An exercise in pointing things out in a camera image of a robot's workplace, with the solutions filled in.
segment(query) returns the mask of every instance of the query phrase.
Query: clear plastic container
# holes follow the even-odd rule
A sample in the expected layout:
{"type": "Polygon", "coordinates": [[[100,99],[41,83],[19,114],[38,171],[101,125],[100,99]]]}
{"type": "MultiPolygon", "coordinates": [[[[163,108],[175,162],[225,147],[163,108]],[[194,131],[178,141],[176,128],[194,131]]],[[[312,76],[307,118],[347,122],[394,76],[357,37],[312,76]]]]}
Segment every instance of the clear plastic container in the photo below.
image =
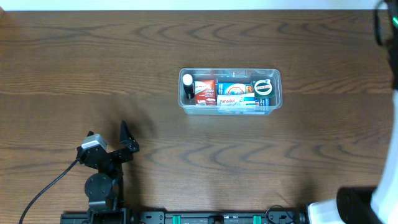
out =
{"type": "Polygon", "coordinates": [[[184,109],[186,114],[204,114],[204,115],[269,115],[274,109],[282,106],[282,83],[280,80],[280,73],[276,69],[256,69],[256,68],[183,68],[180,71],[180,78],[178,81],[178,104],[184,109]],[[191,100],[185,97],[182,77],[185,74],[190,74],[193,81],[214,80],[215,81],[215,97],[218,105],[197,105],[195,97],[191,100]],[[267,105],[264,103],[256,103],[250,105],[223,105],[221,99],[225,98],[219,96],[219,86],[223,87],[223,83],[242,83],[251,84],[253,86],[258,80],[270,80],[273,94],[269,98],[267,105]]]}

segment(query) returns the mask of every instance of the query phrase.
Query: black cable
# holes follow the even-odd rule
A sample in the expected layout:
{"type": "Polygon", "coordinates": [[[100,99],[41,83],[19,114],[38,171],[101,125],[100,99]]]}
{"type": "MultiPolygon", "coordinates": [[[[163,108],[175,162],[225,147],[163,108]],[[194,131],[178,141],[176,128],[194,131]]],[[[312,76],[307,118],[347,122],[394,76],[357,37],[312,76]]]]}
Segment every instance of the black cable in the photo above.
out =
{"type": "Polygon", "coordinates": [[[379,8],[381,6],[381,4],[383,3],[383,0],[380,0],[377,4],[376,7],[373,10],[373,20],[374,20],[374,24],[373,24],[373,28],[374,28],[374,38],[376,39],[376,43],[379,46],[383,46],[383,42],[381,39],[381,34],[380,34],[380,18],[379,18],[379,8]]]}
{"type": "MultiPolygon", "coordinates": [[[[271,220],[269,220],[269,218],[268,218],[268,211],[269,211],[270,209],[274,208],[274,207],[283,208],[283,206],[281,206],[281,205],[273,205],[273,206],[271,206],[271,207],[269,207],[269,208],[267,209],[267,211],[266,211],[266,218],[267,218],[268,221],[271,222],[271,223],[274,223],[274,222],[271,221],[271,220]]],[[[294,218],[289,214],[288,211],[286,211],[286,215],[287,215],[291,220],[293,220],[293,222],[294,222],[294,218]]]]}
{"type": "Polygon", "coordinates": [[[35,198],[33,198],[33,200],[26,206],[24,213],[22,213],[21,215],[21,219],[19,219],[19,224],[22,224],[22,222],[24,221],[25,215],[27,213],[27,211],[30,209],[30,207],[33,205],[33,203],[35,203],[35,201],[46,191],[48,190],[51,186],[53,186],[55,183],[57,183],[58,180],[60,180],[65,174],[67,174],[68,171],[70,171],[70,169],[72,169],[72,167],[78,162],[78,160],[75,160],[74,162],[72,162],[72,164],[65,170],[63,171],[63,173],[61,175],[59,175],[59,177],[57,177],[55,180],[53,180],[53,182],[51,182],[50,184],[48,184],[48,186],[46,186],[40,193],[38,193],[36,195],[35,198]]]}

